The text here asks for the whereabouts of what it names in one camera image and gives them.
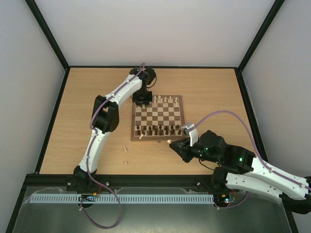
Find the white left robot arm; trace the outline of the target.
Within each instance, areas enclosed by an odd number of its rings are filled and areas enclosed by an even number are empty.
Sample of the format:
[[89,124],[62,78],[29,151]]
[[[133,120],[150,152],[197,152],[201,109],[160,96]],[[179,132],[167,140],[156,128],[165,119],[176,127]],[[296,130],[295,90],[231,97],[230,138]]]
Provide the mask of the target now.
[[155,70],[146,68],[143,63],[130,70],[126,79],[111,93],[96,97],[90,122],[90,141],[81,162],[73,171],[73,177],[67,179],[68,191],[95,190],[98,161],[105,142],[118,127],[120,107],[128,98],[132,98],[132,102],[138,106],[150,104],[153,97],[148,88],[155,78]]

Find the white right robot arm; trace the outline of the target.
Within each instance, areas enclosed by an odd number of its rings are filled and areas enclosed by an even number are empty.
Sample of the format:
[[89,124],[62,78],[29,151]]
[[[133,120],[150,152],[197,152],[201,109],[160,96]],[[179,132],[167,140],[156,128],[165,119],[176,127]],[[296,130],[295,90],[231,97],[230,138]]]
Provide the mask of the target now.
[[208,130],[200,137],[190,136],[170,143],[184,162],[193,158],[214,162],[210,184],[221,192],[243,190],[280,203],[285,209],[307,214],[311,211],[311,179],[291,175],[271,164],[261,161],[253,152],[227,144]]

